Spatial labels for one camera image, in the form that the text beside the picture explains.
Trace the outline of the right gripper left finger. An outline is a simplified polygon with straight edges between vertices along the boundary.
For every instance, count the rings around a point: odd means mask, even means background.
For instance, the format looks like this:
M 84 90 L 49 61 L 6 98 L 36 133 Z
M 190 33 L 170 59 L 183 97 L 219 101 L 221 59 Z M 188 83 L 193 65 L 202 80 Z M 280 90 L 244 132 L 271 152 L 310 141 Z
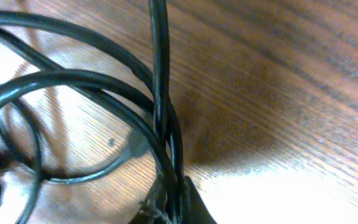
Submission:
M 172 224 L 165 211 L 166 190 L 161 177 L 153 182 L 144 201 L 129 224 Z

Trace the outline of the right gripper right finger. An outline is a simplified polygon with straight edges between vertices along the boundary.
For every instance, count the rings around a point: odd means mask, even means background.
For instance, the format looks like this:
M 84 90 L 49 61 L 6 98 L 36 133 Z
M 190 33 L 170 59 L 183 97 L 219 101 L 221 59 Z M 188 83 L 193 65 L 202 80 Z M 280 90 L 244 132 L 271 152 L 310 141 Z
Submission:
M 181 210 L 184 224 L 217 224 L 188 176 L 181 188 Z

